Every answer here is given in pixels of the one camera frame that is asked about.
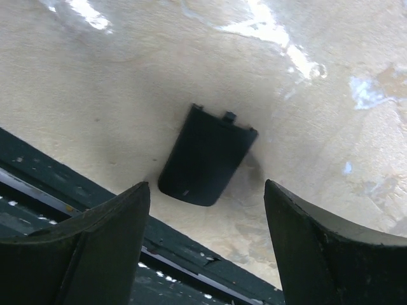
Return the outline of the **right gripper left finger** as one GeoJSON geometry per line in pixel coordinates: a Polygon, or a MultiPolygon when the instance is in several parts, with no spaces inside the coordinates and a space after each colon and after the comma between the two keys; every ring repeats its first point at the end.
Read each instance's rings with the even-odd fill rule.
{"type": "Polygon", "coordinates": [[[24,237],[1,239],[2,304],[128,304],[149,216],[140,182],[24,237]]]}

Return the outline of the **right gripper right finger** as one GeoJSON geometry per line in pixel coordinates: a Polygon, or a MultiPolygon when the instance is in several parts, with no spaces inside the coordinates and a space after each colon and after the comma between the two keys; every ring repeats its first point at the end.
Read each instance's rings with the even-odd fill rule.
{"type": "Polygon", "coordinates": [[[286,304],[406,304],[406,238],[350,222],[272,180],[264,202],[286,304]]]}

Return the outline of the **black remote battery cover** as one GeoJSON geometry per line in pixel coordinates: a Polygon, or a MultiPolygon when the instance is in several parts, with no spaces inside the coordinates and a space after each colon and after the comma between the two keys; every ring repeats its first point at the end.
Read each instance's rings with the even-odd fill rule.
{"type": "Polygon", "coordinates": [[[254,128],[235,125],[236,117],[230,111],[216,117],[193,104],[159,176],[159,190],[192,205],[214,205],[258,137],[254,128]]]}

